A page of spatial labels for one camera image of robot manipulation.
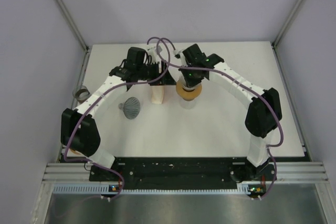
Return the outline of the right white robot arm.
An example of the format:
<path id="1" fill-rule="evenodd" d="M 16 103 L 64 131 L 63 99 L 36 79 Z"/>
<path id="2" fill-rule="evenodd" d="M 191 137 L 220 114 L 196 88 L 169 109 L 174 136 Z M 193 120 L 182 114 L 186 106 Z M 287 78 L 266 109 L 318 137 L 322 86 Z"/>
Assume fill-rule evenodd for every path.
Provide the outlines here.
<path id="1" fill-rule="evenodd" d="M 250 133 L 250 146 L 245 166 L 245 174 L 252 180 L 264 174 L 263 163 L 269 158 L 267 149 L 271 143 L 268 134 L 279 128 L 280 143 L 284 133 L 280 126 L 282 111 L 279 92 L 254 85 L 236 73 L 225 60 L 217 54 L 207 56 L 197 44 L 184 50 L 175 50 L 174 56 L 181 61 L 178 68 L 188 88 L 199 85 L 203 79 L 213 82 L 233 97 L 246 109 L 245 127 Z"/>

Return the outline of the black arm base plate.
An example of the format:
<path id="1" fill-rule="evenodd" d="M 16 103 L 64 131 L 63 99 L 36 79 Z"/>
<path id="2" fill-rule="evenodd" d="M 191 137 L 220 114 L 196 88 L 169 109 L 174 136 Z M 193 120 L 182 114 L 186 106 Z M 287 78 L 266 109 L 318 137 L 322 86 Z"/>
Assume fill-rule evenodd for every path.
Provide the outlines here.
<path id="1" fill-rule="evenodd" d="M 118 182 L 124 190 L 235 189 L 247 181 L 264 185 L 276 178 L 268 160 L 254 167 L 246 158 L 118 157 L 109 171 L 93 166 L 91 182 Z"/>

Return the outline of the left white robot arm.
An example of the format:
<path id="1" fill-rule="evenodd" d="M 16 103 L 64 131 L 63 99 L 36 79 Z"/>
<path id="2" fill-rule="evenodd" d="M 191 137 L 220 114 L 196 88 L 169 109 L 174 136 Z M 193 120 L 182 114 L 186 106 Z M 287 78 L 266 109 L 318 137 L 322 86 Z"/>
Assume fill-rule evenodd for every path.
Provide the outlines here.
<path id="1" fill-rule="evenodd" d="M 175 85 L 167 64 L 157 63 L 162 49 L 159 45 L 147 49 L 131 47 L 120 66 L 114 67 L 103 84 L 75 109 L 65 109 L 61 115 L 61 143 L 66 150 L 82 154 L 86 160 L 101 168 L 107 180 L 114 180 L 119 174 L 115 156 L 102 145 L 96 119 L 103 115 L 110 105 L 132 86 Z"/>

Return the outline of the orange coffee filter box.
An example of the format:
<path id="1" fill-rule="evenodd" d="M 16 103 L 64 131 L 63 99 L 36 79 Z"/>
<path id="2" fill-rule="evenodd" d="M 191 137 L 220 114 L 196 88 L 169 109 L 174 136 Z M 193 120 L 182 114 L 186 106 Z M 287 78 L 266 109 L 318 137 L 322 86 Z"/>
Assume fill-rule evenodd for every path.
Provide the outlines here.
<path id="1" fill-rule="evenodd" d="M 151 103 L 162 104 L 164 99 L 164 86 L 151 86 Z"/>

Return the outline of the white paper coffee filter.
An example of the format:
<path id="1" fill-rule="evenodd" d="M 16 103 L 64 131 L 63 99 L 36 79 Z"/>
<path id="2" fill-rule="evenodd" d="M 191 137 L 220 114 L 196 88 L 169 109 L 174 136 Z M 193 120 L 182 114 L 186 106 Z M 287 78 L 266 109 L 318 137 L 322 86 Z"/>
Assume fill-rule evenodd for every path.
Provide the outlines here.
<path id="1" fill-rule="evenodd" d="M 184 79 L 183 75 L 181 75 L 176 83 L 177 86 L 181 87 L 184 90 L 187 90 L 188 92 L 191 90 L 195 90 L 196 86 L 189 87 L 186 83 L 186 80 Z"/>

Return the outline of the grey glass carafe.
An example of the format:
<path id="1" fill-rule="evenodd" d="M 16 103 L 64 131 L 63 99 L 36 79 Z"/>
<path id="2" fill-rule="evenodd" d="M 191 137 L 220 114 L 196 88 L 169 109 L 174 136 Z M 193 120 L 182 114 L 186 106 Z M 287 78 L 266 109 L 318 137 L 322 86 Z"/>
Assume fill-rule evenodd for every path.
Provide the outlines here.
<path id="1" fill-rule="evenodd" d="M 74 88 L 72 95 L 79 103 L 83 103 L 91 96 L 91 93 L 86 86 L 80 85 Z"/>

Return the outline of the wooden dripper ring stand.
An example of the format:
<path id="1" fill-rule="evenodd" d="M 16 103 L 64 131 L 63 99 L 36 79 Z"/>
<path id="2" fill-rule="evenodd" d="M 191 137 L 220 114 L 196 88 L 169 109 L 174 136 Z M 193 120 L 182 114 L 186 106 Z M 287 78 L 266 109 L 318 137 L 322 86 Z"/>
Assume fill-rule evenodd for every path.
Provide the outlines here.
<path id="1" fill-rule="evenodd" d="M 193 87 L 191 90 L 184 88 L 181 81 L 176 83 L 176 92 L 177 94 L 185 101 L 192 101 L 196 99 L 202 92 L 202 85 L 199 84 L 196 87 Z"/>

